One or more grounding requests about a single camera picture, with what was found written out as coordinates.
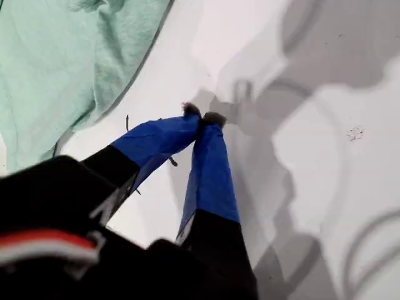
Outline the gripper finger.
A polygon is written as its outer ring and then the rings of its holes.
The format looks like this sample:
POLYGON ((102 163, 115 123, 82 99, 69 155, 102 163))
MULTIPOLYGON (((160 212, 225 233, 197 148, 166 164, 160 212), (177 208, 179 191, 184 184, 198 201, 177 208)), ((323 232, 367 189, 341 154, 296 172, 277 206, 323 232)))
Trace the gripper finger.
POLYGON ((215 273, 254 283, 224 141, 225 123, 216 112, 206 113, 201 121, 177 241, 215 273))
POLYGON ((182 116, 144 122, 82 163, 131 194, 151 173, 195 140, 201 119, 198 107, 187 102, 182 116))

